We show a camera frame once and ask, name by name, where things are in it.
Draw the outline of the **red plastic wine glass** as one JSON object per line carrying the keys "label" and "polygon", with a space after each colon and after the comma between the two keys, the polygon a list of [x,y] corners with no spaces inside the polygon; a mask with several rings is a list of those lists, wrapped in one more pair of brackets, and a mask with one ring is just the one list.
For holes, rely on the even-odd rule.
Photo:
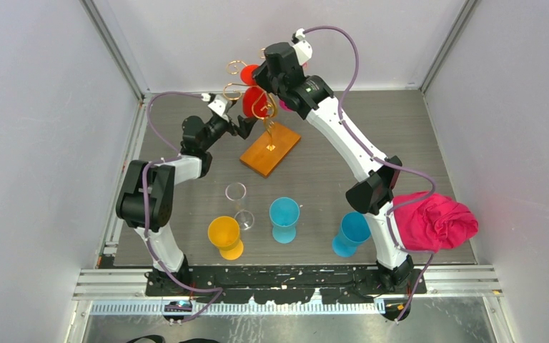
{"label": "red plastic wine glass", "polygon": [[257,68],[258,65],[250,64],[241,70],[240,79],[247,86],[242,96],[242,111],[247,118],[263,119],[267,116],[267,97],[254,80],[253,72]]}

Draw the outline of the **pink plastic wine glass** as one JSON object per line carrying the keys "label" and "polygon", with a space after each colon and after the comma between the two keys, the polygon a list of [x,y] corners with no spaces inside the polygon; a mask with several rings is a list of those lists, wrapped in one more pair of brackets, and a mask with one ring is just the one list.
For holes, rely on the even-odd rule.
{"label": "pink plastic wine glass", "polygon": [[[307,66],[308,66],[308,63],[305,62],[303,65],[302,65],[302,68],[304,71],[306,71],[307,69]],[[285,104],[285,102],[282,100],[282,99],[279,99],[279,106],[282,110],[284,111],[289,111],[291,112],[292,110]]]}

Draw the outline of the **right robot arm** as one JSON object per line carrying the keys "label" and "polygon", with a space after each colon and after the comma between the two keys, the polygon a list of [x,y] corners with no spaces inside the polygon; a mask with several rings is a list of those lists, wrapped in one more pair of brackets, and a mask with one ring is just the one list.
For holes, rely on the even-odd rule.
{"label": "right robot arm", "polygon": [[305,40],[269,45],[252,77],[260,88],[316,128],[347,163],[357,180],[345,193],[347,202],[364,216],[370,229],[380,286],[398,293],[407,286],[414,269],[390,213],[401,161],[371,145],[321,77],[305,74],[303,65],[311,56],[312,47]]}

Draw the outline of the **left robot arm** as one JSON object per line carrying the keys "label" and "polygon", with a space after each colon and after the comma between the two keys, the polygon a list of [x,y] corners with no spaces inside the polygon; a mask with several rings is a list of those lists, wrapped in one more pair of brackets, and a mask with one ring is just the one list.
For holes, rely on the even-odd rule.
{"label": "left robot arm", "polygon": [[191,284],[187,258],[169,225],[174,188],[204,177],[213,160],[209,148],[226,133],[246,139],[256,122],[256,118],[243,116],[237,122],[218,114],[208,121],[190,116],[182,123],[179,156],[166,161],[133,160],[127,167],[115,205],[116,215],[143,239],[153,259],[153,270],[174,296],[185,294]]}

